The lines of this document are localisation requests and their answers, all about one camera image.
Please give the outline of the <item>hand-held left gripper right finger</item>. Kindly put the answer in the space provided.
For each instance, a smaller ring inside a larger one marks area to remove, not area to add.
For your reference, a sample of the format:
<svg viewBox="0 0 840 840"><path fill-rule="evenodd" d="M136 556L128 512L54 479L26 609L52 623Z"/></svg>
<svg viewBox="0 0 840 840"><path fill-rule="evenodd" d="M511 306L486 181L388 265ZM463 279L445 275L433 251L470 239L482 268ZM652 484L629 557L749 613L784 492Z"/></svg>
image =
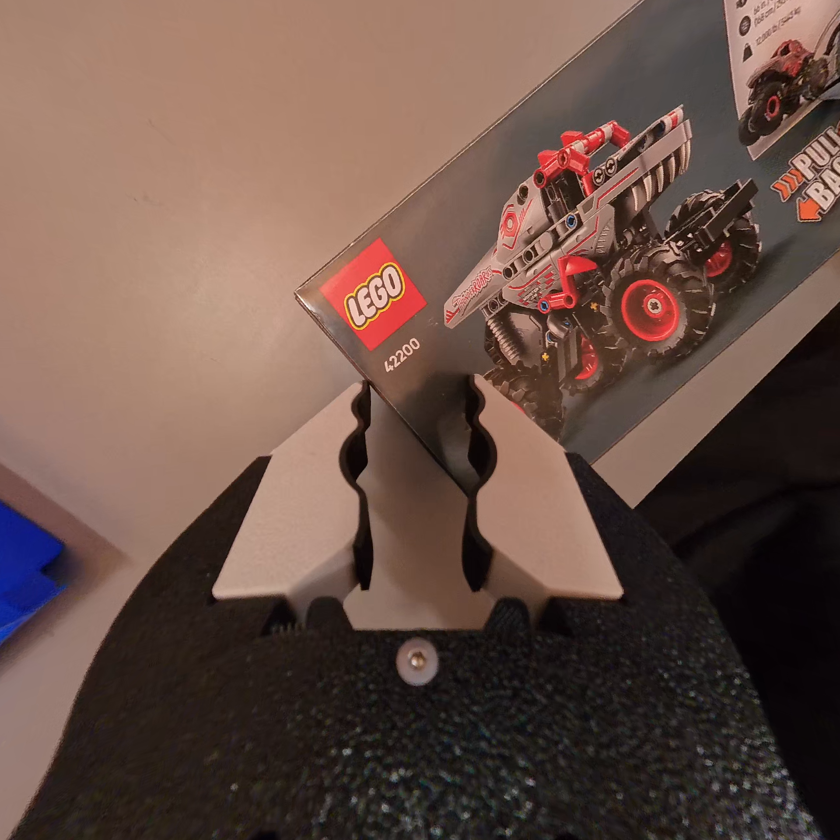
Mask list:
<svg viewBox="0 0 840 840"><path fill-rule="evenodd" d="M624 589L564 449L475 374L467 379L468 494L462 562L474 592L545 607L618 601Z"/></svg>

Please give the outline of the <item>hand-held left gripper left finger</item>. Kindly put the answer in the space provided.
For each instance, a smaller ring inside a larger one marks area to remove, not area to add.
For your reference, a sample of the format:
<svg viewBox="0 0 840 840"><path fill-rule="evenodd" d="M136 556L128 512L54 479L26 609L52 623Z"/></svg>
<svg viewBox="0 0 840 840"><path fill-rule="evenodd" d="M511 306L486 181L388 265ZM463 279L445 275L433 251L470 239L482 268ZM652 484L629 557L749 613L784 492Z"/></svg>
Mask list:
<svg viewBox="0 0 840 840"><path fill-rule="evenodd" d="M342 602L355 587L370 588L371 524L358 483L370 423L371 389L360 381L272 451L214 598Z"/></svg>

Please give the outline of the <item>monster truck toy box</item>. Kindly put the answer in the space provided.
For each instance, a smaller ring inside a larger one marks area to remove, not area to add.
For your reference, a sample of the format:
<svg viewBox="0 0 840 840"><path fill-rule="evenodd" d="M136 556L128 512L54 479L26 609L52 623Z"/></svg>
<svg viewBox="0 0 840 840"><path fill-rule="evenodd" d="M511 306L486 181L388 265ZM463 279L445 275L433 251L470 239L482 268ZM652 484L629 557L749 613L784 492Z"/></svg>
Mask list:
<svg viewBox="0 0 840 840"><path fill-rule="evenodd" d="M640 2L297 290L466 490L485 375L591 463L838 252L838 2Z"/></svg>

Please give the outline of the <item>person's dark clothing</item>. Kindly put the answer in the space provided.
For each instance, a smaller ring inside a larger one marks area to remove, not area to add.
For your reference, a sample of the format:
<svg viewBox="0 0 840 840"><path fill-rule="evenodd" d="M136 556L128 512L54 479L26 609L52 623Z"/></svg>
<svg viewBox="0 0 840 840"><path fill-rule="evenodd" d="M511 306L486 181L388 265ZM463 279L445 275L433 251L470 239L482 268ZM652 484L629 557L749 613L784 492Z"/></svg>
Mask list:
<svg viewBox="0 0 840 840"><path fill-rule="evenodd" d="M637 510L706 588L767 706L837 728L838 307Z"/></svg>

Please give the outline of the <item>blue box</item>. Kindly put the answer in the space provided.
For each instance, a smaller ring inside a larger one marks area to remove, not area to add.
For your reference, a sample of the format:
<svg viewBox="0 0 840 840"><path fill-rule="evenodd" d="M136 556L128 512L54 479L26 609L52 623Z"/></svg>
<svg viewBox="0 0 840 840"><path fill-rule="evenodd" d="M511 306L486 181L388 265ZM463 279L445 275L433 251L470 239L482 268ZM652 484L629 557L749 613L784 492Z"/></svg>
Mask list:
<svg viewBox="0 0 840 840"><path fill-rule="evenodd" d="M65 548L48 531L1 503L1 643L64 589L45 570Z"/></svg>

